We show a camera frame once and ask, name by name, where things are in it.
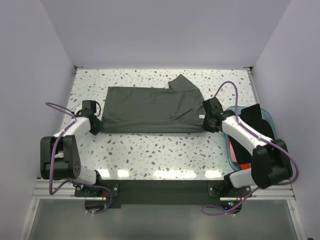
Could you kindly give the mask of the grey green t shirt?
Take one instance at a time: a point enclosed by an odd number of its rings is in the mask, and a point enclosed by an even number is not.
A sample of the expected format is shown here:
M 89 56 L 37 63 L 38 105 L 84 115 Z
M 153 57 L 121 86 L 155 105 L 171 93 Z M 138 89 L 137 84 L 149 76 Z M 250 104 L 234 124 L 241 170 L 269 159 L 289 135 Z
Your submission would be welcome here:
M 102 132 L 113 134 L 182 134 L 203 131 L 204 97 L 180 74 L 167 88 L 108 88 Z

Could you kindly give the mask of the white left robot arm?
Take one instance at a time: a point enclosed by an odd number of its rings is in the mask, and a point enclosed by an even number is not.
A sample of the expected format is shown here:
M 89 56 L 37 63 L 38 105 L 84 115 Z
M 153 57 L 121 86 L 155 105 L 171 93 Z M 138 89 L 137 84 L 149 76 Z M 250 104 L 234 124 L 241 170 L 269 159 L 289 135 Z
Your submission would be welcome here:
M 98 171 L 82 166 L 77 141 L 87 133 L 97 135 L 102 122 L 95 116 L 79 116 L 60 132 L 40 140 L 40 174 L 49 180 L 49 194 L 54 195 L 66 183 L 86 186 L 92 196 L 104 190 Z

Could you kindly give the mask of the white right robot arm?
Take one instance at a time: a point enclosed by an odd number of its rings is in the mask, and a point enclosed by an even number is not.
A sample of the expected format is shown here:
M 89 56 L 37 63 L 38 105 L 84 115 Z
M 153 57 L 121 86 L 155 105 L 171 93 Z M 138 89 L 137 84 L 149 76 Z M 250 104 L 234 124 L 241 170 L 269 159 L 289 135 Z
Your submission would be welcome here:
M 220 196 L 235 196 L 241 188 L 256 185 L 259 189 L 285 186 L 294 179 L 291 158 L 284 140 L 276 139 L 269 122 L 260 110 L 242 109 L 205 113 L 202 128 L 206 132 L 222 132 L 228 136 L 239 164 L 247 169 L 233 171 L 223 178 Z

